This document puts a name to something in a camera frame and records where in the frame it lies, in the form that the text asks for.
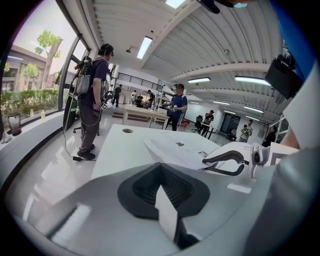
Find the railing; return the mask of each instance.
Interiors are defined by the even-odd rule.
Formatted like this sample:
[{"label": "railing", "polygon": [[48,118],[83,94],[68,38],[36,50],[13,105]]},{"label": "railing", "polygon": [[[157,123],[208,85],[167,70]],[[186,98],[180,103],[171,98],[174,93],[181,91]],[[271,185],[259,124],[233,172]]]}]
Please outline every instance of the railing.
[{"label": "railing", "polygon": [[147,80],[143,80],[141,78],[132,76],[132,75],[128,75],[128,74],[124,74],[124,73],[119,73],[118,74],[118,79],[119,80],[123,80],[123,81],[127,81],[136,85],[140,85],[140,86],[145,86],[151,89],[155,89],[155,90],[161,90],[163,86],[156,84],[154,82],[150,82]]}]

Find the ceiling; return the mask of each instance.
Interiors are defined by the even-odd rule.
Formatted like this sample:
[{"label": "ceiling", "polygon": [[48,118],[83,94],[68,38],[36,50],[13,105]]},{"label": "ceiling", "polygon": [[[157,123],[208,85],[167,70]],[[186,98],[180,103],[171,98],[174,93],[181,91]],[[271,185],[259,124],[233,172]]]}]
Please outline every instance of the ceiling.
[{"label": "ceiling", "polygon": [[[235,76],[264,78],[272,59],[282,53],[275,12],[267,0],[244,8],[216,5],[220,14],[195,0],[186,0],[178,9],[165,0],[93,0],[92,8],[102,42],[115,49],[115,64],[183,83],[202,101],[228,102],[223,109],[273,123],[289,101],[276,104],[279,93],[270,86],[236,82]],[[140,60],[137,54],[145,36],[153,41]],[[126,52],[129,47],[132,53]],[[187,82],[201,77],[211,81]]]}]

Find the backpack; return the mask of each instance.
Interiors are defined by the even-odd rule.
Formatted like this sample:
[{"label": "backpack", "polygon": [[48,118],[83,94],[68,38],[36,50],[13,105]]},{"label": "backpack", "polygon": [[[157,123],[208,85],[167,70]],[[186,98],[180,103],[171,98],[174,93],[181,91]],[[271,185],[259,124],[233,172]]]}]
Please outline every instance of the backpack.
[{"label": "backpack", "polygon": [[77,72],[71,81],[70,89],[73,91],[74,96],[83,95],[88,93],[91,86],[91,71],[93,63],[101,63],[105,61],[103,58],[91,60],[90,57],[85,56],[83,60],[76,66]]}]

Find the tree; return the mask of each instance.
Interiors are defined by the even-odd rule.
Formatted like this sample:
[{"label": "tree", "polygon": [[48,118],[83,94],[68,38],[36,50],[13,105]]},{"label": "tree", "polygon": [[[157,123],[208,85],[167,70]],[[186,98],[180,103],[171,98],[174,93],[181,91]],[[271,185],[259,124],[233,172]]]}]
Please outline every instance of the tree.
[{"label": "tree", "polygon": [[4,72],[8,72],[10,70],[10,64],[8,62],[5,63],[4,65]]},{"label": "tree", "polygon": [[46,52],[46,64],[43,71],[42,85],[41,85],[42,89],[46,89],[52,60],[54,58],[60,58],[61,51],[58,50],[58,48],[62,42],[62,38],[60,36],[52,34],[51,31],[44,30],[36,40],[39,43],[39,46],[34,49],[35,53],[41,55],[43,51]]},{"label": "tree", "polygon": [[24,76],[26,76],[26,84],[28,86],[29,79],[32,78],[32,81],[35,81],[35,78],[38,76],[38,68],[36,65],[29,63],[23,70]]}]

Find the hand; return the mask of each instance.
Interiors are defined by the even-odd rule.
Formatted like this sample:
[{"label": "hand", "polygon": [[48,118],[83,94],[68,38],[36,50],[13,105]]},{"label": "hand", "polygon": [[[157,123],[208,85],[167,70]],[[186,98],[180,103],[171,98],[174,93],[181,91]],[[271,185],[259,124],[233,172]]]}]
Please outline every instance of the hand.
[{"label": "hand", "polygon": [[101,106],[101,101],[97,102],[96,104],[94,104],[94,109],[95,110],[100,110],[100,106]]}]

